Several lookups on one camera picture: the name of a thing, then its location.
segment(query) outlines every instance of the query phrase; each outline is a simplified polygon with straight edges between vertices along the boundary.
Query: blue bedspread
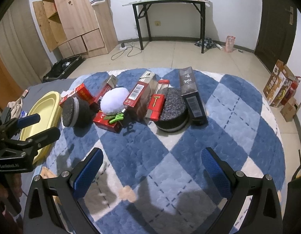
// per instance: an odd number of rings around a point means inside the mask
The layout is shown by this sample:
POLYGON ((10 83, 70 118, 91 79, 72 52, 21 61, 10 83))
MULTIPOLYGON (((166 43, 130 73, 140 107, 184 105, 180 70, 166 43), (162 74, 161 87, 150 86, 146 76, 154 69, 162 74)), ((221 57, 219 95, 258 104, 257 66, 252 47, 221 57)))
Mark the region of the blue bedspread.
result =
MULTIPOLYGON (((177 69, 150 70, 180 87, 177 69)), ((99 72, 82 79, 93 94, 110 74, 117 76, 118 86, 131 90, 144 71, 99 72)), ((61 137, 42 164, 54 174, 71 170, 93 147, 104 152, 100 171, 79 200, 101 233, 204 233, 225 204, 201 163, 205 147, 248 176, 271 174, 277 190, 282 189, 280 132, 260 92, 236 76, 195 71, 195 77, 208 113, 205 128, 187 125, 167 134, 153 122, 133 122, 115 134, 95 124, 86 129, 59 125, 61 137), (120 196, 125 186, 134 202, 120 196)), ((231 233, 239 229, 249 202, 231 233)))

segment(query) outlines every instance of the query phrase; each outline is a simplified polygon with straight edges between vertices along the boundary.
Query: black box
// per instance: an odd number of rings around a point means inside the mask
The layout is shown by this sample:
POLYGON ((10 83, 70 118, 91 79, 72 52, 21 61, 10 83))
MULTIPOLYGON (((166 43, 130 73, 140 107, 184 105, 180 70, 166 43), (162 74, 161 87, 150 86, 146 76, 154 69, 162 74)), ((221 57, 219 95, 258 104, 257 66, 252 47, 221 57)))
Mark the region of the black box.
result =
POLYGON ((181 94, 195 125, 208 123, 204 102, 199 96, 192 67, 179 70, 181 94))

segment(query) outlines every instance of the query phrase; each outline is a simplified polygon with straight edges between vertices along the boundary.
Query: round black sponge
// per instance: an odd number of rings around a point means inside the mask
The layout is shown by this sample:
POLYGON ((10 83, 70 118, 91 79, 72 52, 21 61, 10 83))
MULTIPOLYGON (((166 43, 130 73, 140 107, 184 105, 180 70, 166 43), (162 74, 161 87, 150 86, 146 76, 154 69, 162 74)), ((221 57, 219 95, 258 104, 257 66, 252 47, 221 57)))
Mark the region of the round black sponge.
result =
POLYGON ((65 127, 86 127, 92 121, 89 103, 78 97, 69 97, 63 104, 62 120, 65 127))
POLYGON ((175 132, 182 129, 189 118, 189 112, 181 96, 181 91, 169 88, 164 108, 156 126, 166 132, 175 132))

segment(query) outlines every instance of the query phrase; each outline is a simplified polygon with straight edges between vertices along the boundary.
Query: yellow plastic tub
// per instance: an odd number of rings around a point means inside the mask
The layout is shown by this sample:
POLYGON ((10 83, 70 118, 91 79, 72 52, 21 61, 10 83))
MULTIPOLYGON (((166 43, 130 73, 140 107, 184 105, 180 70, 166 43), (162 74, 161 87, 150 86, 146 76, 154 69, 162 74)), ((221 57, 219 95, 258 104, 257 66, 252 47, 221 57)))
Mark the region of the yellow plastic tub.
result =
MULTIPOLYGON (((62 114, 62 108, 58 105, 61 100, 61 95, 56 91, 50 91, 45 94, 32 107, 28 115, 39 114, 40 122, 22 129, 20 133, 20 140, 25 141, 28 137, 40 133, 46 129, 57 125, 58 119, 62 114)), ((50 145, 38 150, 33 163, 44 157, 48 152, 50 145)))

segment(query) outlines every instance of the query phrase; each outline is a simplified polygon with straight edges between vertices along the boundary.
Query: tile floor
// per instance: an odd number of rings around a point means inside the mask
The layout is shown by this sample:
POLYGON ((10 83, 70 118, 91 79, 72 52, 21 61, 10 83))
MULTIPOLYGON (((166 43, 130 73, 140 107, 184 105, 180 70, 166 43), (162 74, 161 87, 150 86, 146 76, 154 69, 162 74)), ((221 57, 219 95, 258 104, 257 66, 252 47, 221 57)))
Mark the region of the tile floor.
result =
MULTIPOLYGON (((136 47, 140 46, 137 42, 131 44, 136 47)), ((196 70, 239 76, 251 82, 263 93, 263 88, 270 76, 270 73, 258 58, 246 51, 240 53, 238 50, 235 50, 232 53, 225 53, 218 48, 214 48, 210 50, 205 49, 205 53, 201 54, 200 48, 192 42, 175 41, 144 42, 144 46, 145 49, 141 54, 127 57, 129 51, 126 50, 121 57, 111 60, 112 55, 119 51, 119 46, 117 46, 109 54, 87 59, 69 78, 118 69, 184 68, 192 66, 196 70)), ((139 50, 134 48, 130 55, 138 52, 139 50)), ((301 149, 301 144, 294 121, 286 122, 277 108, 272 107, 272 111, 281 132, 285 152, 286 181, 289 182, 300 165, 298 150, 301 149)))

